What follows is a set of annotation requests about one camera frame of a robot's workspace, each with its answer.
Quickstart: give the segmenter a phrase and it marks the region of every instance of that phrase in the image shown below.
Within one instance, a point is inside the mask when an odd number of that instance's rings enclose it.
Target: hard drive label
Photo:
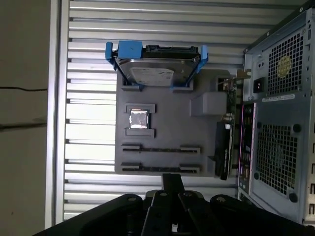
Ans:
[[[166,68],[133,67],[131,72],[138,84],[147,86],[169,87],[174,75],[174,71]]]
[[[283,95],[283,96],[277,96],[277,97],[267,97],[263,98],[262,102],[276,102],[276,101],[284,101],[284,100],[291,100],[294,99],[295,95],[290,94],[290,95]]]

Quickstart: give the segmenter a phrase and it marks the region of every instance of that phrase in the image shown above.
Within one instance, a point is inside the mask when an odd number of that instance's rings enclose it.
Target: fan grille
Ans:
[[[295,188],[297,138],[289,126],[263,125],[258,134],[259,179],[286,195]]]
[[[271,49],[268,94],[299,90],[302,84],[303,39],[298,33]]]

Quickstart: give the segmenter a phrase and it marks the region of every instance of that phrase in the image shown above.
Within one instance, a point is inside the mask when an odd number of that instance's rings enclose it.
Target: white slatted background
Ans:
[[[160,188],[160,177],[114,174],[116,74],[104,60],[107,41],[113,41],[114,48],[121,39],[162,46],[207,44],[209,63],[205,68],[228,69],[233,74],[236,68],[242,68],[245,46],[299,4],[298,0],[143,2],[63,1],[69,5],[70,21],[65,184],[64,198],[57,199],[57,203],[63,203],[57,204],[63,208],[56,211],[57,222],[123,193],[144,196],[145,192]],[[219,193],[236,195],[234,178],[221,181],[184,177],[183,180],[187,189],[203,193],[206,199]]]

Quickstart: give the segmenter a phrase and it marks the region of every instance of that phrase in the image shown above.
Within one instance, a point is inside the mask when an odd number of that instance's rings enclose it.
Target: blue drive bracket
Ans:
[[[119,41],[118,50],[115,51],[116,58],[119,59],[141,59],[142,58],[142,42],[140,41]],[[113,65],[115,71],[119,71],[125,81],[126,85],[135,85],[139,86],[140,90],[144,88],[144,85],[137,83],[131,83],[126,75],[123,73],[121,68],[116,62],[114,52],[113,52],[113,43],[106,43],[105,59]],[[200,69],[208,62],[208,48],[206,45],[201,46],[200,59],[197,66],[193,69],[186,82],[180,87],[188,87],[193,76],[199,73]]]
[[[209,59],[209,56],[208,56],[208,47],[207,47],[206,45],[202,45],[202,46],[201,46],[201,52],[200,52],[200,61],[199,61],[199,63],[197,64],[197,66],[194,68],[194,70],[191,72],[191,74],[189,75],[189,77],[187,78],[184,87],[188,87],[188,86],[189,86],[189,83],[191,82],[193,76],[194,76],[195,74],[198,74],[198,73],[200,72],[201,68],[202,68],[205,64],[207,64],[208,59]]]
[[[142,42],[140,41],[119,41],[118,56],[119,59],[140,59],[142,57]],[[113,56],[113,43],[107,42],[105,48],[105,59],[113,65],[115,71],[119,71],[125,81],[126,85],[139,86],[140,90],[143,85],[130,83],[126,75],[123,73]]]

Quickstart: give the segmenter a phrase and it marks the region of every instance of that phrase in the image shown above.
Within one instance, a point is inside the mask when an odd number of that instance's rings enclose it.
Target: yellow sticker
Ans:
[[[278,61],[277,74],[278,77],[283,79],[285,78],[292,68],[292,60],[289,56],[284,56]]]

